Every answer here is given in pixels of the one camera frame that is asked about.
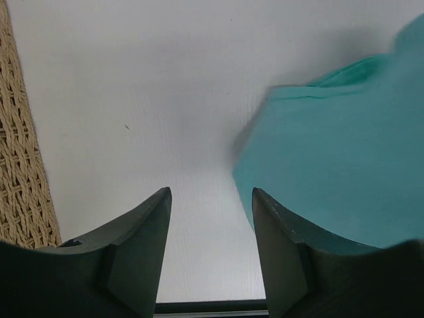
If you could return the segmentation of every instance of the turquoise fabric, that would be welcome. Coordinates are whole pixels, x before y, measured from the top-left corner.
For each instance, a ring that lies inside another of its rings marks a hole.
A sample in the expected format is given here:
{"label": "turquoise fabric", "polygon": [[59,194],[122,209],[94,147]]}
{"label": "turquoise fabric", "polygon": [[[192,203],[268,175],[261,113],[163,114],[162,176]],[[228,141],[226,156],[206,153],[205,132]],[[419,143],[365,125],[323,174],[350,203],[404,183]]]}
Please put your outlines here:
{"label": "turquoise fabric", "polygon": [[390,54],[272,89],[233,176],[250,224],[261,187],[324,229],[387,247],[424,238],[423,137],[420,16]]}

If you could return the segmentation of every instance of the white surface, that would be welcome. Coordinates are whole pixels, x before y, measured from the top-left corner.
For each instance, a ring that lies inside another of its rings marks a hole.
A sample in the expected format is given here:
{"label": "white surface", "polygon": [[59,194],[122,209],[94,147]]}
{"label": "white surface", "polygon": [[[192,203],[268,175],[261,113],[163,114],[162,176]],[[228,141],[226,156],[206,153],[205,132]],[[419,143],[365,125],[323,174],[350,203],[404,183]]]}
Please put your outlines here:
{"label": "white surface", "polygon": [[64,240],[170,186],[159,302],[263,298],[231,168],[272,84],[367,54],[422,0],[9,0]]}

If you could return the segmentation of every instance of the teal cloth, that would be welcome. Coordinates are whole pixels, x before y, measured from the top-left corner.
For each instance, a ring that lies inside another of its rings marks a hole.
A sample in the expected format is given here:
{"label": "teal cloth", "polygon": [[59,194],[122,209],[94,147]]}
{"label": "teal cloth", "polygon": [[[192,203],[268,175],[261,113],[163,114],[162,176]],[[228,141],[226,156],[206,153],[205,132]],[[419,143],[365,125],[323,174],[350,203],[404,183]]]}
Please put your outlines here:
{"label": "teal cloth", "polygon": [[252,224],[253,187],[351,240],[424,237],[424,16],[390,54],[304,87],[275,87],[233,176]]}

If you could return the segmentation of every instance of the white table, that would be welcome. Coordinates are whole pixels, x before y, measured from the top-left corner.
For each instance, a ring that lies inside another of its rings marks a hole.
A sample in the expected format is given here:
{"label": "white table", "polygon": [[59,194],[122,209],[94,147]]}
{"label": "white table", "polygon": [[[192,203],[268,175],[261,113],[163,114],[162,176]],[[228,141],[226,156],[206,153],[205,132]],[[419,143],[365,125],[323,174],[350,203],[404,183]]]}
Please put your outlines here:
{"label": "white table", "polygon": [[367,54],[422,0],[9,0],[62,238],[173,192],[159,302],[264,298],[231,177],[267,87]]}

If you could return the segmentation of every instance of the towel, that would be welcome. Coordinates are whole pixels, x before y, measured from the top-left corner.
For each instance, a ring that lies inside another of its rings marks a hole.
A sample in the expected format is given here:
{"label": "towel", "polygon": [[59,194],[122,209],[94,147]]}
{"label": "towel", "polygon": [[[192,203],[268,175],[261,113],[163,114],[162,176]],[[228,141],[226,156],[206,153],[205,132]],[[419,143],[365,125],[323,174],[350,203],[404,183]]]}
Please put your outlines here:
{"label": "towel", "polygon": [[350,240],[424,237],[424,15],[389,54],[303,87],[275,87],[233,170],[252,225],[260,187]]}

